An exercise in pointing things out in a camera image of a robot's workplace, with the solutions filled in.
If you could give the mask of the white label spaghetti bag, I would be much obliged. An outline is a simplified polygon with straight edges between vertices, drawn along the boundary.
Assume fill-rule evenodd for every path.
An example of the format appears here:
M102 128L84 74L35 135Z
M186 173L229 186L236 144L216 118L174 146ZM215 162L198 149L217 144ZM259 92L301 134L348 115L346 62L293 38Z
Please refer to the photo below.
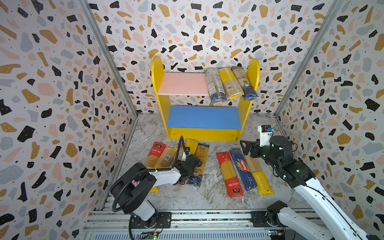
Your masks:
M219 70L209 68L205 70L205 73L211 103L214 104L217 102L227 101L227 96L221 81Z

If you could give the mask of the red top spaghetti bag far-left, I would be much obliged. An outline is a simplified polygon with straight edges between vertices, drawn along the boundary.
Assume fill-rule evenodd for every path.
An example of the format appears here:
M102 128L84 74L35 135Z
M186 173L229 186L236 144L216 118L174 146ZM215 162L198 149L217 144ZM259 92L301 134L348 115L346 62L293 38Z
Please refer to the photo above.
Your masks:
M155 142L148 154L144 166L147 168L154 168L166 147L166 144Z

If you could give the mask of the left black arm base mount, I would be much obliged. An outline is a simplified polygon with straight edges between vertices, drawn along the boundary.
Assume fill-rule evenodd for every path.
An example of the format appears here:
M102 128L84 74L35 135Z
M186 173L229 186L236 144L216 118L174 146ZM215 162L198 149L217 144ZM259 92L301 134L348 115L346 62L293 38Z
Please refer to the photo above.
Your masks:
M157 212L147 221L138 216L133 216L130 225L132 229L169 229L171 221L172 212Z

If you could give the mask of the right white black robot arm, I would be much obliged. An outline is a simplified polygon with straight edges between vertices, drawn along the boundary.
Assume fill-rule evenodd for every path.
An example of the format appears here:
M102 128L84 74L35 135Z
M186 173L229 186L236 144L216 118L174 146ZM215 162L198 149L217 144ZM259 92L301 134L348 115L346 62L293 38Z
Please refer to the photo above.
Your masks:
M301 195L325 227L321 227L297 214L287 204L277 201L267 208L266 218L271 226L284 225L307 240L376 240L367 234L336 204L323 188L314 172L294 158L294 143L284 136L272 136L262 146L260 141L240 142L245 156L262 158L279 178Z

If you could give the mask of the yellow shelf pink blue boards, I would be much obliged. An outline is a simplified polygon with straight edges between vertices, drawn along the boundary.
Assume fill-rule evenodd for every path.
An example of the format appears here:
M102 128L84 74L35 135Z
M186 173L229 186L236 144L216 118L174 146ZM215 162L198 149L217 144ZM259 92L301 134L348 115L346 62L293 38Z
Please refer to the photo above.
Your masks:
M206 73L166 72L161 57L152 60L152 82L167 137L200 141L237 141L253 105L239 97L237 107L177 106L171 96L209 96Z

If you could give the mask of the yellow navy spaghetti bag figure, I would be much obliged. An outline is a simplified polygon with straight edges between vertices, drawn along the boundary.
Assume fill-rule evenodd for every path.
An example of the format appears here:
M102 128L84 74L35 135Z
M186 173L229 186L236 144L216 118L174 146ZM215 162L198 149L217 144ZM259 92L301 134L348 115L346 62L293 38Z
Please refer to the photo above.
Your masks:
M231 70L243 89L244 94L242 95L242 98L246 101L253 101L257 99L259 96L250 84L246 71L238 66L232 66Z

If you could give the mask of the yellow Statime spaghetti bag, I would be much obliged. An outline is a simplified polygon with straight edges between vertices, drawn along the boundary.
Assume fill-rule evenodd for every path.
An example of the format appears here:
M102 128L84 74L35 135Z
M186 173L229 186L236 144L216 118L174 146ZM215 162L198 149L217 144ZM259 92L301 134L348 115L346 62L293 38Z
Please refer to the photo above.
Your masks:
M266 175L260 166L259 160L257 158L252 158L250 155L246 155L245 160L257 183L259 195L274 195L275 193L268 183Z

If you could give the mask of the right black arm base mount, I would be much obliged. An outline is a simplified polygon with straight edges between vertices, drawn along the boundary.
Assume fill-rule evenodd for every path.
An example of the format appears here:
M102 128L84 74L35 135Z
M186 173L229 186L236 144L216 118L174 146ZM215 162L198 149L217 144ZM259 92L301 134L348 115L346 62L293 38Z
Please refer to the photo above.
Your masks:
M254 228L278 228L284 225L279 221L278 214L271 211L251 211L251 223Z

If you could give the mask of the blue Barilla spaghetti box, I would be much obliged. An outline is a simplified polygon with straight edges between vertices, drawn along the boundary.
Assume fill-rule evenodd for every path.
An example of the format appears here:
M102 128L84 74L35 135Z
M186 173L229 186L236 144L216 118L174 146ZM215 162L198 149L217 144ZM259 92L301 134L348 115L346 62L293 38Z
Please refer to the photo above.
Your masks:
M256 189L257 183L250 171L245 157L239 148L232 148L229 150L232 161L234 162L236 169L241 177L241 180L247 191Z

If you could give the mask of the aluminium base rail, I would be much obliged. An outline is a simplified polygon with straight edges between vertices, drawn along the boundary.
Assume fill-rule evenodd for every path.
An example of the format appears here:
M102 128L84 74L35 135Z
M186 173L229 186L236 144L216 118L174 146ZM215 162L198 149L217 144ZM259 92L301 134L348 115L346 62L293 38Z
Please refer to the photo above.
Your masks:
M133 217L111 211L91 212L81 240L306 240L286 226L254 228L251 211L265 210L165 210L172 212L169 229L132 229ZM297 214L325 227L312 209Z

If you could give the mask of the clear yellow spaghetti bag left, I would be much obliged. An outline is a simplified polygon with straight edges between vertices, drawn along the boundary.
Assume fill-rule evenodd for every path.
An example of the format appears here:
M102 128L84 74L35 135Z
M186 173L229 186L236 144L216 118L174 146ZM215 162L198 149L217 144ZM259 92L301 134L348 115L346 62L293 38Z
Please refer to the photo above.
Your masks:
M161 156L159 157L157 163L154 168L167 168L171 165L172 160L177 152L177 148L165 148Z

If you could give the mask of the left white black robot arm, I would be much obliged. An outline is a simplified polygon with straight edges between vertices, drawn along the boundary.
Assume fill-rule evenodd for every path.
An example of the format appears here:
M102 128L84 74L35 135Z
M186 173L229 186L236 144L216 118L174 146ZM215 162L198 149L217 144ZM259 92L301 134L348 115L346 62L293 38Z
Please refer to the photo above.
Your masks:
M158 211L146 199L151 189L183 183L201 165L202 161L195 155L188 155L184 161L177 160L167 168L147 168L136 163L112 185L112 211L133 214L152 226L158 218Z

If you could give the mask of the yellow top spaghetti bag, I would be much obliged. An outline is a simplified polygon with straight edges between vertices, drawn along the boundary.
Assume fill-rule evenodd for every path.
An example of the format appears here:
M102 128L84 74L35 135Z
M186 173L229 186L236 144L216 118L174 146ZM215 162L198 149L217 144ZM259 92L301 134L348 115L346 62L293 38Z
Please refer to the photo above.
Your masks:
M228 100L244 95L244 91L230 68L219 69L219 75Z
M190 148L190 154L195 154L197 147L199 145L199 142L192 140L192 139L187 139L186 147Z

